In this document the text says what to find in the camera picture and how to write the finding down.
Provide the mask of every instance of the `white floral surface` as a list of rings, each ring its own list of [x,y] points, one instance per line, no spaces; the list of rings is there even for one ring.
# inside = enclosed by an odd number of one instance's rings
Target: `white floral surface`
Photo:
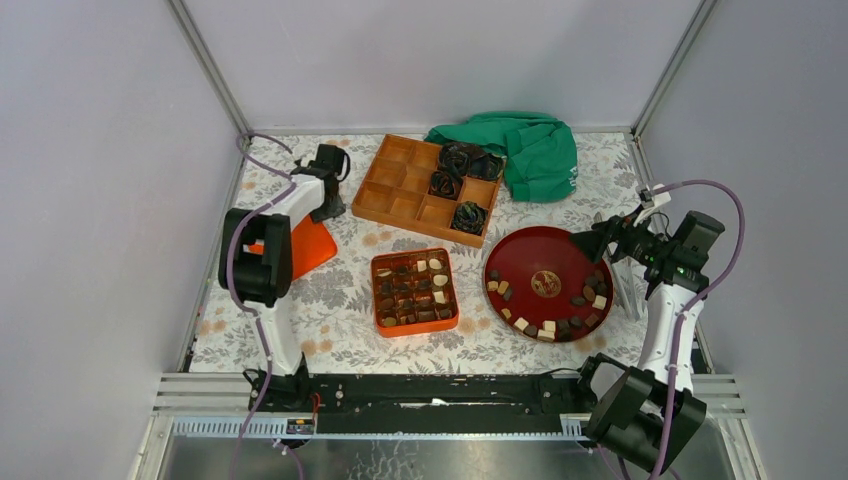
[[[348,211],[325,222],[339,247],[338,255],[292,284],[293,328],[315,373],[534,373],[558,367],[575,368],[602,351],[625,363],[637,361],[645,336],[645,320],[627,319],[614,306],[606,321],[575,343],[547,344],[516,333],[487,303],[480,273],[495,243],[522,227],[561,226],[588,229],[593,216],[629,212],[638,203],[637,177],[625,138],[619,133],[575,134],[579,177],[577,191],[557,203],[512,202],[503,185],[490,221],[485,245],[476,249],[354,217],[356,195],[382,135],[288,136],[281,138],[305,161],[314,158],[319,143],[342,146],[352,160],[350,177],[341,185]],[[289,171],[292,157],[257,139],[258,159]],[[285,181],[248,165],[236,202],[253,208],[285,186]],[[459,299],[459,325],[446,332],[387,339],[374,327],[369,262],[378,254],[445,247],[453,265]],[[240,372],[264,366],[247,317],[240,314],[215,277],[200,314],[192,372]],[[644,295],[644,285],[639,284]]]

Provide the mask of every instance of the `gold emblem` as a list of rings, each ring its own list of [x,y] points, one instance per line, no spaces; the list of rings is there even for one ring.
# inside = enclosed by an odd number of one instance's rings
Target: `gold emblem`
[[[539,270],[530,279],[530,286],[533,287],[536,295],[542,298],[552,298],[559,295],[559,291],[562,289],[562,282],[559,281],[559,277],[554,272]]]

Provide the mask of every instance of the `green cloth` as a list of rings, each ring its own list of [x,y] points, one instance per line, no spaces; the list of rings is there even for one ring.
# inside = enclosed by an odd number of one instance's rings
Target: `green cloth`
[[[562,121],[534,112],[488,112],[430,130],[427,142],[467,142],[507,156],[504,180],[518,202],[555,202],[577,185],[577,146]]]

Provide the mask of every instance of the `red plate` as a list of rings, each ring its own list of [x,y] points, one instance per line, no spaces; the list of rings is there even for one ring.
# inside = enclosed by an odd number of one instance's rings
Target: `red plate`
[[[519,317],[523,317],[530,325],[542,330],[542,322],[545,320],[567,320],[577,315],[584,324],[580,328],[570,329],[571,339],[562,340],[569,342],[585,337],[604,322],[613,301],[609,267],[603,261],[597,265],[589,262],[568,240],[569,236],[570,232],[554,227],[523,228],[504,237],[492,249],[483,271],[483,289],[498,316],[501,316],[501,309],[510,310],[512,317],[507,321],[508,324],[512,325]],[[604,282],[608,288],[606,307],[597,310],[592,308],[591,302],[575,307],[571,304],[571,297],[583,295],[586,277],[598,269],[604,273]],[[506,280],[512,287],[509,302],[498,292],[486,289],[488,272],[492,270],[497,270],[501,281]],[[598,315],[600,320],[589,328],[585,320],[592,313]]]

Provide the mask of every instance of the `gray wall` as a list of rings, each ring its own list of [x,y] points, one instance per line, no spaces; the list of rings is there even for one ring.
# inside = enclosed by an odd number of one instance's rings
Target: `gray wall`
[[[630,125],[698,0],[191,0],[257,128],[422,130],[487,110]]]
[[[0,478],[125,478],[236,168],[163,1],[0,13]]]
[[[748,217],[740,263],[703,314],[773,479],[844,478],[848,420],[848,4],[722,2],[645,137],[654,175],[726,182]],[[679,191],[732,224],[723,194]]]

